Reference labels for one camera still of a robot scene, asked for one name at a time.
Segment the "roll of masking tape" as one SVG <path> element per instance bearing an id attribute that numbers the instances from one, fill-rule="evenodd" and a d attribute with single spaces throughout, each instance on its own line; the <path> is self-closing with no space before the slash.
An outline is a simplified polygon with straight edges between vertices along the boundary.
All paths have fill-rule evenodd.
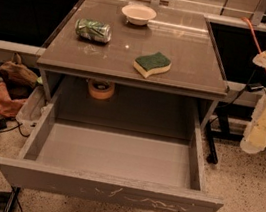
<path id="1" fill-rule="evenodd" d="M 113 82 L 89 79 L 88 92 L 94 99 L 105 100 L 114 94 L 115 84 Z"/>

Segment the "grey cabinet table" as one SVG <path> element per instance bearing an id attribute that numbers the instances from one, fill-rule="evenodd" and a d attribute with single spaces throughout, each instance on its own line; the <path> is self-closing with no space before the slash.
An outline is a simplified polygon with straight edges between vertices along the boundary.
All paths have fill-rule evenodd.
<path id="1" fill-rule="evenodd" d="M 154 20 L 137 26 L 122 13 L 125 5 L 121 0 L 84 0 L 37 60 L 38 67 L 215 101 L 225 98 L 227 83 L 203 15 L 159 7 Z M 108 44 L 79 39 L 74 25 L 81 18 L 110 25 Z M 170 59 L 171 69 L 144 79 L 133 62 L 156 52 Z"/>

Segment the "white bowl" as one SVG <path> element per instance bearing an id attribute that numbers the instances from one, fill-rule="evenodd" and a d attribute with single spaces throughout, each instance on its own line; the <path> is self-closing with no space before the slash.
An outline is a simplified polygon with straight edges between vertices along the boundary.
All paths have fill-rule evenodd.
<path id="1" fill-rule="evenodd" d="M 122 13 L 131 24 L 137 26 L 147 25 L 148 21 L 153 20 L 157 14 L 152 8 L 139 4 L 124 6 Z"/>

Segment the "black power adapter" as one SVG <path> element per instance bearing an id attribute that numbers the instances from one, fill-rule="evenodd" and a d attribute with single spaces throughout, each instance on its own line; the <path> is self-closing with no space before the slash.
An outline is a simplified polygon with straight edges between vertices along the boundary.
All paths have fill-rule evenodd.
<path id="1" fill-rule="evenodd" d="M 256 91 L 261 91 L 264 89 L 264 86 L 259 84 L 259 83 L 249 83 L 249 84 L 246 84 L 246 88 L 247 92 L 256 92 Z"/>

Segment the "crushed green soda can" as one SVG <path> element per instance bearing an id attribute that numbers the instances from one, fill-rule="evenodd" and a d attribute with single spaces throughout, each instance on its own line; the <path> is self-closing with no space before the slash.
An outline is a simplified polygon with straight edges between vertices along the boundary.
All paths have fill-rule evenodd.
<path id="1" fill-rule="evenodd" d="M 75 25 L 77 35 L 87 40 L 107 44 L 111 41 L 111 26 L 101 21 L 78 19 Z"/>

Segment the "green and yellow sponge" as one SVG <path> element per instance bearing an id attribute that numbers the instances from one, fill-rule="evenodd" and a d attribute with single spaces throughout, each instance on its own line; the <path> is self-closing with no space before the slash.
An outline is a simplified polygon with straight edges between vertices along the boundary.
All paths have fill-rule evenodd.
<path id="1" fill-rule="evenodd" d="M 140 75 L 147 79 L 149 76 L 166 73 L 170 70 L 172 62 L 164 54 L 156 52 L 155 54 L 138 56 L 133 63 L 134 69 Z"/>

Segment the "white plastic bag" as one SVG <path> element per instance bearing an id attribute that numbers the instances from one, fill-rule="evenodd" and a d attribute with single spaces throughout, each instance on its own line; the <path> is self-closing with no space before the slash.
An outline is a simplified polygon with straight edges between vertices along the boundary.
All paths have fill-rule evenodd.
<path id="1" fill-rule="evenodd" d="M 33 128 L 41 118 L 42 108 L 46 106 L 44 88 L 38 86 L 30 94 L 24 105 L 17 113 L 16 120 L 25 127 Z"/>

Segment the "orange cloth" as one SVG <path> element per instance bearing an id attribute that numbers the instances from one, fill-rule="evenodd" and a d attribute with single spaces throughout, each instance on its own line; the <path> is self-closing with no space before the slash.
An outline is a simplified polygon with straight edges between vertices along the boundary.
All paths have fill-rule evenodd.
<path id="1" fill-rule="evenodd" d="M 24 106 L 26 99 L 12 99 L 6 88 L 5 82 L 0 83 L 0 115 L 4 117 L 15 117 Z"/>

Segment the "open grey drawer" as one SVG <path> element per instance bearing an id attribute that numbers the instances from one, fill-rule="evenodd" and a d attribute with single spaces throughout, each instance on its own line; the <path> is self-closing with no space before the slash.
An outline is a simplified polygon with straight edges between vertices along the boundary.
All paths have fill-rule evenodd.
<path id="1" fill-rule="evenodd" d="M 15 158 L 11 185 L 157 212 L 216 212 L 205 190 L 202 136 L 191 97 L 118 86 L 100 101 L 65 77 Z"/>

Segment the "brown cloth bag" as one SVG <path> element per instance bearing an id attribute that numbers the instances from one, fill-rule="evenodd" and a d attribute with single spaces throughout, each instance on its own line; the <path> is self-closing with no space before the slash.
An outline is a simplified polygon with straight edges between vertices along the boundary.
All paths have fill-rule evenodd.
<path id="1" fill-rule="evenodd" d="M 38 83 L 38 76 L 23 64 L 19 53 L 14 53 L 9 61 L 0 65 L 0 76 L 15 100 L 29 97 Z"/>

